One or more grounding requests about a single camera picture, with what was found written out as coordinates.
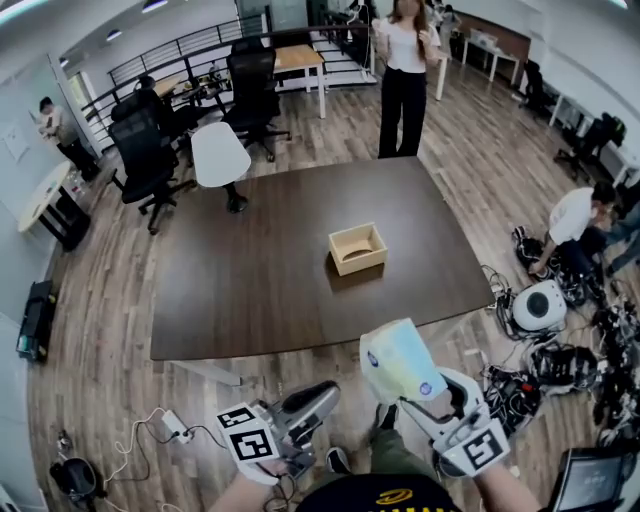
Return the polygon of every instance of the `long hair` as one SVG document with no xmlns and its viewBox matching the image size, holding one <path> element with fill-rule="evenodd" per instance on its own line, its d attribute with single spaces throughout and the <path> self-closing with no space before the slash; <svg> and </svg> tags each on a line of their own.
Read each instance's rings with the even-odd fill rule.
<svg viewBox="0 0 640 512">
<path fill-rule="evenodd" d="M 420 42 L 420 38 L 418 35 L 422 30 L 425 30 L 427 33 L 429 29 L 427 28 L 427 14 L 424 6 L 424 0 L 412 0 L 418 3 L 418 14 L 416 14 L 415 18 L 413 18 L 413 28 L 416 31 L 416 44 L 418 45 L 418 56 L 421 60 L 427 60 L 427 52 L 424 49 L 424 46 Z M 389 15 L 389 21 L 391 23 L 397 23 L 402 19 L 402 15 L 400 14 L 400 10 L 398 9 L 399 0 L 393 0 L 393 11 Z"/>
</svg>

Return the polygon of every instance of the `cardboard box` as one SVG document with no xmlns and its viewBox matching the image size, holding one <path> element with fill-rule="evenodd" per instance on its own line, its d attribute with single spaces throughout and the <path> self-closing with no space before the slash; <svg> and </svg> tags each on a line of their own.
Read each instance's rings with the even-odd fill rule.
<svg viewBox="0 0 640 512">
<path fill-rule="evenodd" d="M 387 246 L 373 222 L 331 233 L 329 247 L 341 276 L 387 261 Z"/>
</svg>

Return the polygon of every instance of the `wooden desk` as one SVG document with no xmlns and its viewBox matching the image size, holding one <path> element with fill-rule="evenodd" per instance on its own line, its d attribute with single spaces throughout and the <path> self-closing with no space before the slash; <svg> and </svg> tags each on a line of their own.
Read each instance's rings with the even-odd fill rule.
<svg viewBox="0 0 640 512">
<path fill-rule="evenodd" d="M 160 80 L 159 82 L 157 82 L 153 90 L 156 91 L 156 94 L 160 98 L 163 98 L 164 96 L 169 94 L 171 91 L 173 91 L 176 88 L 176 86 L 180 83 L 180 81 L 181 81 L 180 76 L 177 76 L 177 75 L 170 76 L 168 78 L 164 78 L 163 80 Z"/>
<path fill-rule="evenodd" d="M 285 71 L 304 70 L 304 78 L 307 92 L 311 92 L 311 83 L 309 70 L 316 68 L 318 74 L 318 102 L 320 105 L 320 118 L 326 117 L 324 104 L 324 59 L 313 48 L 306 44 L 297 46 L 287 46 L 276 49 L 276 66 L 275 73 L 284 73 Z"/>
<path fill-rule="evenodd" d="M 264 176 L 239 185 L 251 206 L 220 212 L 224 191 L 183 197 L 163 246 L 151 359 L 227 384 L 194 360 L 359 339 L 391 320 L 443 322 L 494 302 L 467 239 L 416 157 Z M 375 222 L 388 261 L 340 277 L 329 233 Z"/>
</svg>

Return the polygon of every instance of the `ceiling light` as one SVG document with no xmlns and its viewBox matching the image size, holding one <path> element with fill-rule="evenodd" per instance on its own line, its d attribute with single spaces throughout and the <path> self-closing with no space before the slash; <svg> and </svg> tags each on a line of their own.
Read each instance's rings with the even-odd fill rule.
<svg viewBox="0 0 640 512">
<path fill-rule="evenodd" d="M 157 9 L 158 7 L 162 7 L 163 5 L 167 5 L 169 0 L 147 0 L 144 3 L 144 7 L 142 8 L 143 13 L 148 13 Z"/>
<path fill-rule="evenodd" d="M 13 4 L 11 7 L 7 7 L 0 11 L 0 25 L 6 21 L 9 21 L 11 18 L 15 18 L 16 16 L 22 14 L 29 9 L 36 7 L 40 4 L 47 2 L 48 0 L 22 0 L 16 4 Z"/>
<path fill-rule="evenodd" d="M 119 37 L 121 35 L 122 35 L 122 32 L 116 28 L 111 32 L 109 32 L 109 35 L 107 36 L 107 42 L 113 41 L 116 37 Z"/>
</svg>

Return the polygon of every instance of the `sneaker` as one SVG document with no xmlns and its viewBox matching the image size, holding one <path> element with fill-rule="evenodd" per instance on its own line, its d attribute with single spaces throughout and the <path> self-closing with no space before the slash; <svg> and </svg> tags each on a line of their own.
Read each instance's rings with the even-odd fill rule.
<svg viewBox="0 0 640 512">
<path fill-rule="evenodd" d="M 350 475 L 351 466 L 347 460 L 347 454 L 342 448 L 334 446 L 329 448 L 326 457 L 327 469 L 332 473 L 339 473 L 341 475 Z"/>
<path fill-rule="evenodd" d="M 395 404 L 379 404 L 376 408 L 375 426 L 384 430 L 393 430 L 399 413 L 400 411 L 398 410 L 398 406 Z"/>
</svg>

